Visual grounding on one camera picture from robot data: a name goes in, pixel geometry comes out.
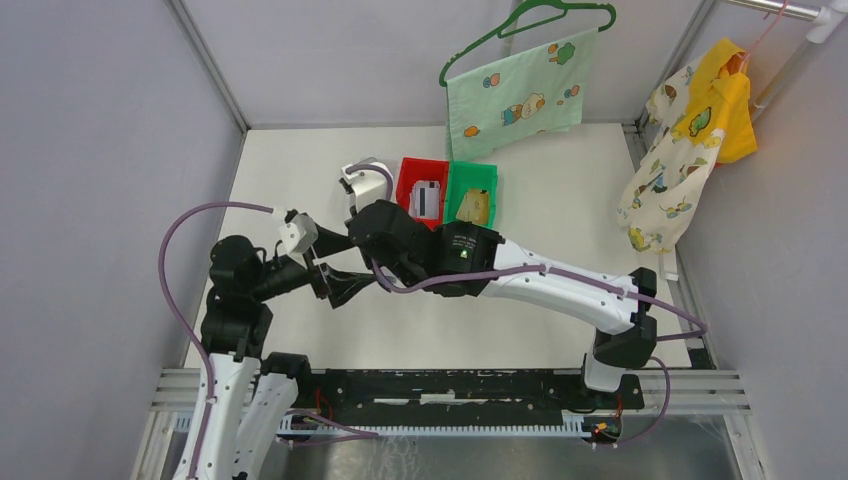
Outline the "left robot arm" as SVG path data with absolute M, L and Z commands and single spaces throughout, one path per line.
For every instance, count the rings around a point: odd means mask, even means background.
M 372 274 L 337 271 L 313 259 L 268 258 L 242 235 L 213 246 L 200 327 L 207 361 L 175 478 L 257 478 L 283 417 L 312 399 L 307 356 L 262 353 L 273 318 L 268 301 L 310 287 L 338 308 L 375 281 Z

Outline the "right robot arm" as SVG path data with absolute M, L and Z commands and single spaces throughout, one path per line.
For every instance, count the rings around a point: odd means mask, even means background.
M 612 401 L 625 372 L 644 366 L 658 342 L 649 314 L 657 274 L 645 267 L 612 275 L 570 266 L 470 222 L 427 227 L 386 200 L 353 214 L 346 227 L 388 291 L 509 299 L 591 325 L 595 336 L 577 382 L 591 408 Z

